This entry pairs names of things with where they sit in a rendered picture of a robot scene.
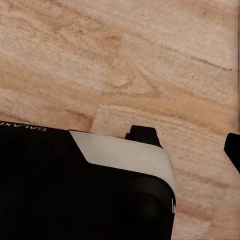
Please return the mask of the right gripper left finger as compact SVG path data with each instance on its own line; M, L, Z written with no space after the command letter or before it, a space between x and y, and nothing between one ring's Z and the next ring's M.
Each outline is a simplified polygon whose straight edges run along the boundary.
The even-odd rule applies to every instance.
M0 138L0 193L26 152L21 133Z

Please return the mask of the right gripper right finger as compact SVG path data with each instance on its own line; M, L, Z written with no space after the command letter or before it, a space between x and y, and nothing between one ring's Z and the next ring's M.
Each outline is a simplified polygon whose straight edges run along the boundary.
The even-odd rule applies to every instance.
M224 151L240 173L240 135L235 133L228 133Z

